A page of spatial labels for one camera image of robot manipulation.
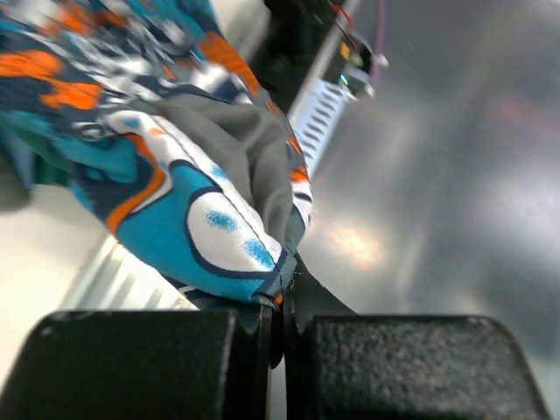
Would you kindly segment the dark green shorts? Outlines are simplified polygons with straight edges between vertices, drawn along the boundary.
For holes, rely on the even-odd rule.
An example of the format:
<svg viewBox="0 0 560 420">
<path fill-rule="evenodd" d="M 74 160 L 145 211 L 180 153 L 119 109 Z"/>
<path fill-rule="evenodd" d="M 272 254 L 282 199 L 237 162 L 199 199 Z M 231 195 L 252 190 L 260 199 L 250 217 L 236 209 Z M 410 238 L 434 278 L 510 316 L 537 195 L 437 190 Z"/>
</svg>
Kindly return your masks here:
<svg viewBox="0 0 560 420">
<path fill-rule="evenodd" d="M 2 212 L 25 207 L 37 185 L 67 186 L 67 170 L 67 161 L 38 136 L 1 128 Z"/>
</svg>

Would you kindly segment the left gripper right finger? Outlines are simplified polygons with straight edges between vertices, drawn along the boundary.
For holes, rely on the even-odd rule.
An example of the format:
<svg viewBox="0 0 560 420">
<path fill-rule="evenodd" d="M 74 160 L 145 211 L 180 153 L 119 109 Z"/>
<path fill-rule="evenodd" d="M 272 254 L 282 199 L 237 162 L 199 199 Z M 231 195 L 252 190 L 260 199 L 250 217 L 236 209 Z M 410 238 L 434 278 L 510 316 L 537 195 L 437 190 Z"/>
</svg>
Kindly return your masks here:
<svg viewBox="0 0 560 420">
<path fill-rule="evenodd" d="M 359 314 L 298 262 L 283 301 L 290 419 L 548 419 L 518 339 L 482 315 Z"/>
</svg>

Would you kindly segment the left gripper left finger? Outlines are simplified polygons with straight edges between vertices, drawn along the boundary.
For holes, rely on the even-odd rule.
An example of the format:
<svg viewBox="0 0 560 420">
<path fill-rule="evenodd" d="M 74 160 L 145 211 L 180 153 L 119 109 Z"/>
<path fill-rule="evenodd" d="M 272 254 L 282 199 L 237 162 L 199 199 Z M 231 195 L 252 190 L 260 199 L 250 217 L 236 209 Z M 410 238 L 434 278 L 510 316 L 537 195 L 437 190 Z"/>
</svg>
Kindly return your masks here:
<svg viewBox="0 0 560 420">
<path fill-rule="evenodd" d="M 57 311 L 27 336 L 4 419 L 262 419 L 272 312 Z"/>
</svg>

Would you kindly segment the orange teal patterned shorts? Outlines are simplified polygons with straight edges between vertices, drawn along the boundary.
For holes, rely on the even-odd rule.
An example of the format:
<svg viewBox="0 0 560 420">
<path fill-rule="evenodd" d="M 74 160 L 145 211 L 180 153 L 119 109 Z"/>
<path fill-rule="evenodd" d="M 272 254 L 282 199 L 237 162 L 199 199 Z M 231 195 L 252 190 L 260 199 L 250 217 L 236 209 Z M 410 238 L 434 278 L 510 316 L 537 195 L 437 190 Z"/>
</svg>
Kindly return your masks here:
<svg viewBox="0 0 560 420">
<path fill-rule="evenodd" d="M 2 2 L 1 124 L 174 286 L 282 303 L 305 155 L 210 2 Z"/>
</svg>

